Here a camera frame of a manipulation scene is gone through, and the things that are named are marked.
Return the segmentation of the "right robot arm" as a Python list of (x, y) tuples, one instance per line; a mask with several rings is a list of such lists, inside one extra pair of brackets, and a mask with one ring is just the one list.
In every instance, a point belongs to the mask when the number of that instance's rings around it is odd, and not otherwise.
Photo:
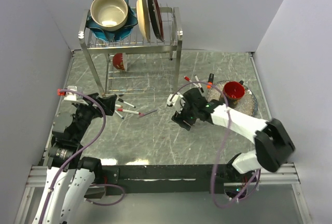
[(186, 130), (190, 130), (196, 120), (206, 121), (229, 128), (254, 144), (254, 150), (235, 155), (225, 165), (222, 177), (228, 180), (240, 181), (245, 174), (259, 169), (275, 173), (295, 151), (281, 121), (257, 119), (219, 100), (208, 101), (198, 88), (191, 88), (183, 94), (170, 94), (167, 105), (175, 109), (172, 121)]

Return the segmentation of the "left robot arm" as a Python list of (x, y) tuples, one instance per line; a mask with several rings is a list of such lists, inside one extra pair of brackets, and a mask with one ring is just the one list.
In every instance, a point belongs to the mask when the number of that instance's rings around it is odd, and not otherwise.
[(58, 95), (76, 111), (54, 118), (46, 181), (33, 223), (70, 223), (88, 188), (103, 177), (100, 159), (81, 156), (87, 149), (81, 140), (93, 119), (105, 121), (114, 114), (117, 95), (85, 95), (73, 86), (59, 89)]

